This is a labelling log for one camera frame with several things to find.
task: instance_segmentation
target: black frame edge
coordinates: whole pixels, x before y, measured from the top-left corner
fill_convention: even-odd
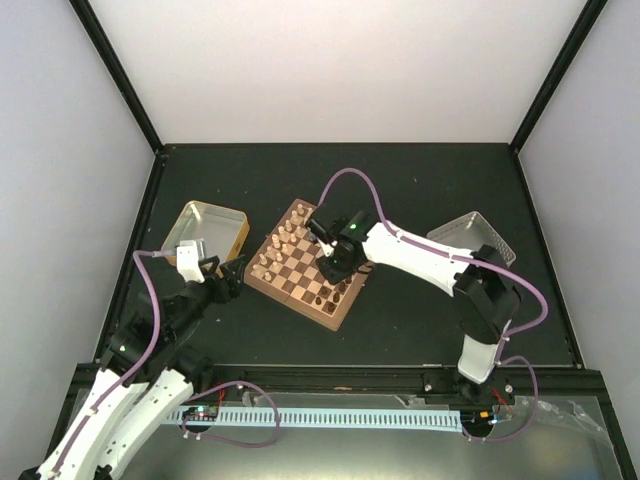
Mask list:
[[[138,98],[138,94],[133,88],[124,67],[120,63],[111,42],[109,42],[107,34],[102,28],[102,25],[100,25],[98,17],[93,11],[93,8],[91,8],[89,0],[69,0],[69,3],[71,3],[71,6],[75,10],[80,22],[82,22],[82,25],[87,31],[93,45],[96,47],[96,50],[100,54],[107,70],[109,70],[120,94],[127,103],[127,106],[129,107],[129,110],[131,110],[136,122],[138,122],[140,130],[142,130],[147,142],[149,142],[151,150],[153,150],[154,153],[160,152],[163,148],[162,141],[153,127],[151,119],[142,106],[142,102],[140,102],[140,98]]]
[[[91,388],[98,368],[99,367],[95,364],[79,364],[76,367],[76,371],[73,379],[71,380],[69,390],[60,411],[60,416],[58,417],[58,422],[56,423],[55,429],[52,433],[47,456],[50,455],[53,449],[62,440],[71,421],[71,413],[73,412],[77,395],[80,390]],[[526,368],[507,368],[510,370],[510,382],[514,386],[514,389],[517,389],[519,394],[532,395],[533,388],[531,384],[531,377]],[[242,378],[244,380],[259,383],[263,383],[261,380],[268,381],[268,378],[273,378],[274,375],[281,375],[282,382],[280,382],[280,386],[291,386],[294,391],[300,391],[300,386],[305,383],[307,384],[306,390],[313,391],[313,388],[311,388],[315,382],[313,375],[316,375],[316,379],[321,379],[326,374],[334,379],[338,379],[339,382],[343,382],[344,380],[344,383],[340,383],[341,385],[349,384],[349,378],[362,378],[365,379],[370,386],[393,386],[392,388],[396,388],[399,393],[407,388],[413,389],[416,386],[422,386],[420,379],[422,379],[424,375],[430,375],[433,373],[446,374],[446,372],[451,370],[451,368],[378,368],[375,369],[377,370],[377,374],[374,375],[371,375],[371,372],[366,370],[367,369],[344,367],[308,367],[305,369],[302,367],[217,366],[214,373],[216,378],[224,381]],[[310,378],[305,375],[305,373],[311,374],[312,377]],[[398,384],[397,374],[410,375],[412,379],[409,383],[401,382]],[[536,376],[538,377],[541,396],[588,396],[597,398],[609,438],[613,444],[614,454],[618,461],[622,477],[626,480],[637,480],[638,477],[631,460],[631,455],[627,449],[620,429],[620,424],[618,423],[615,410],[611,404],[602,374],[597,370],[542,367],[536,368]],[[268,385],[263,384],[263,387],[270,390]],[[325,389],[325,391],[335,393],[335,390],[332,389]]]
[[[529,190],[529,185],[527,183],[527,178],[524,174],[524,170],[522,168],[522,163],[520,162],[520,157],[517,152],[509,147],[511,157],[513,158],[513,163],[515,164],[516,170],[518,171],[518,176],[520,177],[520,182],[522,182],[523,191],[527,196],[527,205],[529,206],[529,213],[531,218],[533,219],[533,224],[536,229],[536,233],[538,234],[538,238],[540,242],[542,242],[542,250],[544,251],[544,258],[547,269],[550,272],[551,284],[553,285],[554,293],[557,295],[558,304],[560,307],[560,315],[564,320],[564,326],[567,330],[569,337],[569,344],[571,346],[571,350],[573,351],[574,361],[578,368],[582,368],[584,366],[584,359],[582,357],[582,352],[580,352],[580,345],[578,344],[578,338],[576,337],[576,333],[573,330],[573,325],[571,324],[571,317],[569,316],[569,311],[567,310],[567,305],[564,301],[564,297],[562,295],[562,290],[560,289],[560,283],[558,282],[558,277],[556,276],[556,271],[553,268],[553,261],[551,259],[551,254],[549,253],[549,246],[547,245],[547,241],[544,238],[544,234],[542,232],[542,226],[540,225],[540,219],[538,218],[538,213],[536,212],[535,205],[533,203],[533,197],[531,196],[531,191]]]
[[[98,359],[102,356],[106,347],[107,338],[113,333],[115,326],[117,325],[118,317],[122,313],[124,302],[127,298],[127,291],[129,290],[129,284],[131,283],[131,277],[133,275],[133,252],[138,249],[142,244],[142,239],[147,231],[147,223],[149,223],[149,217],[151,216],[151,210],[153,204],[156,201],[156,194],[160,186],[160,180],[164,173],[164,167],[166,166],[169,156],[164,152],[156,154],[153,161],[153,167],[149,174],[149,180],[142,196],[142,202],[140,203],[140,209],[136,216],[135,223],[133,225],[133,231],[129,238],[129,244],[124,254],[122,261],[122,267],[120,267],[120,273],[109,303],[109,309],[105,317],[104,324],[102,325],[102,331],[100,332],[100,338],[98,339],[98,346],[94,354],[94,358]]]
[[[511,141],[510,147],[516,153],[522,150],[522,147],[529,138],[529,135],[533,132],[533,129],[547,107],[549,100],[551,100],[551,97],[569,69],[573,59],[580,50],[582,43],[589,35],[591,27],[596,23],[596,20],[600,16],[600,12],[602,12],[602,9],[606,4],[607,0],[587,0],[582,12],[580,12],[580,16],[571,29],[571,32],[569,32],[569,36],[560,49],[560,53],[558,53],[558,56],[553,62],[551,70],[549,70],[544,82],[542,82],[540,90],[538,90],[533,103],[529,107],[527,114]]]

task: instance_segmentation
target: wooden chessboard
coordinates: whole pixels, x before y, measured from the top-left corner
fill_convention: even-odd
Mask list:
[[[247,285],[335,331],[366,275],[354,274],[338,285],[325,280],[316,266],[322,250],[310,242],[311,234],[304,228],[314,208],[300,199],[291,204],[249,261],[244,279]]]

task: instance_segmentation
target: dark table surface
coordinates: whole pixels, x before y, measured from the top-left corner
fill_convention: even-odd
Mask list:
[[[142,246],[159,249],[184,205],[200,200],[247,214],[251,230],[242,252],[251,257],[293,199],[316,203],[334,172],[356,167],[376,184],[387,218],[416,234],[479,211],[516,252],[512,270],[536,285],[550,306],[547,321],[513,338],[505,355],[571,365],[568,320],[517,161],[502,144],[172,146]],[[337,181],[328,202],[345,214],[373,211],[369,190],[355,176]],[[173,267],[164,260],[147,262],[161,295],[180,288]],[[143,289],[134,275],[125,315]],[[539,312],[534,298],[523,297],[516,324]],[[232,303],[209,307],[189,341],[218,364],[419,366],[456,364],[462,340],[450,297],[381,265],[337,332],[246,287]]]

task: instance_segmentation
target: chess piece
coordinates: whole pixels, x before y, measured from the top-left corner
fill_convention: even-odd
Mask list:
[[[262,278],[262,272],[260,271],[260,267],[258,267],[258,265],[253,266],[253,272],[251,272],[251,274],[258,278]]]
[[[291,212],[291,223],[294,225],[300,225],[302,223],[302,218],[300,218],[300,215],[298,215],[298,212],[295,210]]]
[[[282,240],[283,242],[288,242],[289,241],[289,237],[291,236],[290,233],[288,233],[284,227],[280,226],[278,227],[278,233],[280,235],[278,235],[280,237],[280,240]]]

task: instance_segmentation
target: silver metal tray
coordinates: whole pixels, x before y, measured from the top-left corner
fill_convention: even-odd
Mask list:
[[[238,255],[248,231],[249,223],[243,212],[193,200],[178,216],[162,249],[175,248],[180,240],[202,238],[206,256],[217,255],[223,262]]]
[[[479,212],[470,212],[427,234],[429,240],[449,247],[478,250],[489,245],[500,252],[507,265],[516,259],[515,252]]]

